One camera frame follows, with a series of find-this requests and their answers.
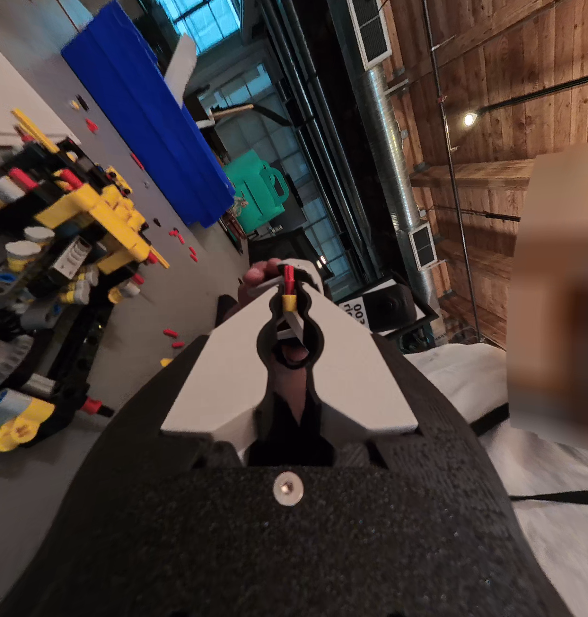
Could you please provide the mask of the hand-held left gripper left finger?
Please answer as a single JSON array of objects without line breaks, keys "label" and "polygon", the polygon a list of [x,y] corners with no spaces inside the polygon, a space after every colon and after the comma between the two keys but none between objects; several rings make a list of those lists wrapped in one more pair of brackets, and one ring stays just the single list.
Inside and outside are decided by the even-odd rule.
[{"label": "hand-held left gripper left finger", "polygon": [[211,332],[162,422],[163,434],[226,442],[237,454],[258,438],[256,409],[272,389],[282,294],[282,284],[269,284]]}]

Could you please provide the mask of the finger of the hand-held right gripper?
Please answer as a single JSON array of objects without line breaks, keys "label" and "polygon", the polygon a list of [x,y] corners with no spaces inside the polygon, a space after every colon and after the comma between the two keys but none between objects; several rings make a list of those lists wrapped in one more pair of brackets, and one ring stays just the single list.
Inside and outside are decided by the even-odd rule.
[{"label": "finger of the hand-held right gripper", "polygon": [[284,285],[282,281],[283,268],[286,264],[294,266],[295,280],[297,282],[306,282],[310,284],[321,296],[325,296],[323,282],[320,273],[317,271],[315,265],[308,260],[301,260],[298,258],[288,258],[282,260],[282,263],[278,267],[280,276],[260,284],[258,287],[246,291],[246,300],[255,300],[266,291],[276,289],[283,295]]},{"label": "finger of the hand-held right gripper", "polygon": [[276,339],[289,347],[307,349],[304,344],[304,320],[298,311],[283,312],[276,322]]}]

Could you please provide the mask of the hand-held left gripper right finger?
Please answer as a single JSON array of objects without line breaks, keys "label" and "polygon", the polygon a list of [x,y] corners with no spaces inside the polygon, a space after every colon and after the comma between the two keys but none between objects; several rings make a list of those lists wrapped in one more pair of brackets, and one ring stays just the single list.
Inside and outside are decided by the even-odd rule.
[{"label": "hand-held left gripper right finger", "polygon": [[334,448],[414,433],[409,403],[371,332],[309,283],[298,284],[320,435]]}]

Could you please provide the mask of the yellow black lego car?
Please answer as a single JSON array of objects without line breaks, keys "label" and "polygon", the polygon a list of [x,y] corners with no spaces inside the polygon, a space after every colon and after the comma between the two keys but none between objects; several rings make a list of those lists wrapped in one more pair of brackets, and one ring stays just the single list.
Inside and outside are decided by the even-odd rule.
[{"label": "yellow black lego car", "polygon": [[168,268],[113,167],[11,110],[21,146],[0,162],[0,453],[29,448],[79,412],[111,417],[89,374],[139,267]]}]

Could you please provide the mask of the scattered small lego pins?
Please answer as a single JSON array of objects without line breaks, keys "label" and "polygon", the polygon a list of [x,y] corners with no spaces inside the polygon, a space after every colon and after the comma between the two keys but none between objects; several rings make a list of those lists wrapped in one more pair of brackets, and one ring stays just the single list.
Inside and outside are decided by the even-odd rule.
[{"label": "scattered small lego pins", "polygon": [[[75,99],[73,99],[69,104],[77,111],[82,109],[85,112],[85,114],[88,114],[90,112],[89,105],[87,104],[86,100],[80,94],[78,94],[75,97]],[[93,134],[98,133],[99,127],[93,120],[86,117],[85,123],[87,125],[87,129],[91,133]],[[136,157],[133,151],[130,151],[129,156],[133,159],[133,161],[142,171],[144,171],[146,174],[148,173],[143,163],[140,161],[139,158]],[[181,244],[185,245],[185,240],[177,228],[173,228],[172,230],[170,230],[168,232],[168,235],[171,237],[176,237],[180,241]],[[190,251],[190,258],[193,259],[195,262],[198,262],[197,253],[195,249],[193,248],[193,246],[189,245],[189,251]]]}]

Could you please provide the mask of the person's right hand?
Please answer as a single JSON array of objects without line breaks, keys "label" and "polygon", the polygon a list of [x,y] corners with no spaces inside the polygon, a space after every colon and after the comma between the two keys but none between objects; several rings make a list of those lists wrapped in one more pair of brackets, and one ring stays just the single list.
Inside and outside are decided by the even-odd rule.
[{"label": "person's right hand", "polygon": [[278,267],[282,263],[279,258],[271,258],[266,261],[259,261],[252,264],[248,271],[243,275],[239,291],[248,291],[258,287],[264,282],[271,281],[280,276]]}]

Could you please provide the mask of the black framed marker sign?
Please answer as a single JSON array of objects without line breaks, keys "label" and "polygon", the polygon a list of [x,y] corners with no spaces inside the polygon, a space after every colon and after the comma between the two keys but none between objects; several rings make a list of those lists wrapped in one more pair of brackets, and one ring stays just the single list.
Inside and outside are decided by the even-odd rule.
[{"label": "black framed marker sign", "polygon": [[415,304],[418,307],[418,321],[412,326],[409,326],[403,329],[399,329],[399,330],[395,330],[395,331],[387,332],[387,333],[382,333],[382,334],[377,334],[377,333],[374,333],[374,334],[382,335],[384,337],[391,336],[391,335],[394,335],[396,337],[402,337],[420,328],[424,328],[425,326],[431,324],[431,322],[433,322],[434,320],[438,319],[439,316],[437,312],[434,309],[432,309],[419,294],[417,294],[415,291],[411,289],[411,287],[408,285],[408,282],[403,277],[401,277],[399,274],[393,271],[389,271],[386,276],[382,277],[382,279],[380,279],[379,281],[375,283],[372,283],[366,288],[353,292],[348,297],[345,297],[337,301],[336,305],[338,306],[341,302],[344,302],[345,300],[349,300],[351,298],[358,297],[367,292],[374,291],[376,289],[381,289],[383,287],[387,287],[391,284],[396,284],[396,283],[406,285],[412,291]]}]

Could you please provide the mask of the white vent grille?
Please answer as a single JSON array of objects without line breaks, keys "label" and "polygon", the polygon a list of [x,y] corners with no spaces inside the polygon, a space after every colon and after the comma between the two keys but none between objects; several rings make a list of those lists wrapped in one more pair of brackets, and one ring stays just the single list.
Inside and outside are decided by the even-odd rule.
[{"label": "white vent grille", "polygon": [[418,271],[421,272],[437,264],[436,247],[428,221],[409,231],[408,238]]},{"label": "white vent grille", "polygon": [[347,1],[365,72],[392,56],[384,15],[387,4],[387,1]]}]

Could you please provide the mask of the green felt bag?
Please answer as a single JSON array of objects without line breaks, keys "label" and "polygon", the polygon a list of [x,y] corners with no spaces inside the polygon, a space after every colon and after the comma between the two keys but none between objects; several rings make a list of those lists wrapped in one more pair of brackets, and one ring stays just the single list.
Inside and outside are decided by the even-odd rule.
[{"label": "green felt bag", "polygon": [[282,172],[254,150],[226,165],[224,173],[235,189],[235,197],[247,203],[236,215],[245,234],[252,234],[285,211],[283,204],[290,196],[288,183]]}]

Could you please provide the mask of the metal conduit pipe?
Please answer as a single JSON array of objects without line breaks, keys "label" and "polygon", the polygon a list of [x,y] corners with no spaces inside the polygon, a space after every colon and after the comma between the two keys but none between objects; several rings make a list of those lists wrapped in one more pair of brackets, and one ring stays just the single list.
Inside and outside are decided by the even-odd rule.
[{"label": "metal conduit pipe", "polygon": [[471,272],[468,250],[467,250],[465,227],[463,224],[462,211],[460,207],[459,190],[457,187],[457,179],[456,179],[453,159],[452,159],[452,144],[451,144],[451,138],[450,138],[450,133],[449,133],[449,122],[447,120],[447,114],[445,110],[445,104],[444,104],[445,97],[443,95],[443,90],[441,88],[441,79],[439,77],[439,67],[437,66],[436,46],[434,45],[434,38],[433,38],[431,20],[430,20],[430,15],[429,15],[428,1],[421,1],[421,10],[423,14],[423,23],[424,23],[425,34],[426,34],[426,39],[428,43],[429,59],[431,63],[431,73],[433,75],[433,82],[434,82],[434,88],[435,88],[435,93],[436,93],[436,104],[437,104],[439,116],[441,118],[441,123],[443,126],[444,146],[445,146],[445,153],[447,157],[447,166],[449,169],[449,179],[451,182],[453,202],[454,202],[455,212],[457,216],[457,223],[459,226],[461,247],[463,250],[463,259],[464,259],[465,271],[467,274],[468,290],[470,292],[470,303],[471,303],[472,314],[473,314],[473,319],[474,319],[473,328],[475,329],[476,341],[478,343],[482,343],[483,336],[481,334],[481,329],[479,325],[475,289],[473,285],[473,277],[472,277],[472,272]]}]

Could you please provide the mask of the blue storage bin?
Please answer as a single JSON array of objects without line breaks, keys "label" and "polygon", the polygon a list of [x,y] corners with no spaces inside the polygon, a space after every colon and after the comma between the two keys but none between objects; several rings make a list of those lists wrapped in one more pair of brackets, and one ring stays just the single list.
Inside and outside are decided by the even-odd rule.
[{"label": "blue storage bin", "polygon": [[101,8],[61,55],[182,222],[216,224],[235,189],[120,4]]}]

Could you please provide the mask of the white paper slip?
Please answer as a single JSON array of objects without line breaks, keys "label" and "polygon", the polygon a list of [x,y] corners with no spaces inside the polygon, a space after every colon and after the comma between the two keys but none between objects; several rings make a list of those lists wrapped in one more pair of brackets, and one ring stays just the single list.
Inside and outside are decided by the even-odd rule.
[{"label": "white paper slip", "polygon": [[179,108],[183,107],[185,89],[197,65],[197,45],[188,34],[183,34],[167,67],[164,82]]}]

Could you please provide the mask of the silver ventilation duct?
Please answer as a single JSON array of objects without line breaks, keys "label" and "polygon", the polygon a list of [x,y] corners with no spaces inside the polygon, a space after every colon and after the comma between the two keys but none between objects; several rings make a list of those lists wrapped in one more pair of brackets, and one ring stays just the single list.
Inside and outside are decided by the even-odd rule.
[{"label": "silver ventilation duct", "polygon": [[367,134],[384,200],[412,287],[437,313],[441,312],[431,266],[422,266],[413,236],[423,227],[407,169],[400,126],[390,102],[381,64],[359,77],[359,113]]}]

